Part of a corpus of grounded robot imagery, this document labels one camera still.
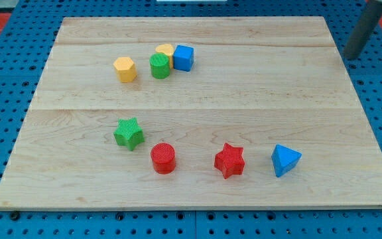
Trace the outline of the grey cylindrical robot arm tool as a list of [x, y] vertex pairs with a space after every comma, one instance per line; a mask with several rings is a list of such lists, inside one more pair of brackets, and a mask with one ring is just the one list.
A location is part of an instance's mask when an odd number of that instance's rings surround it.
[[382, 0], [368, 0], [344, 47], [347, 60], [357, 59], [382, 17]]

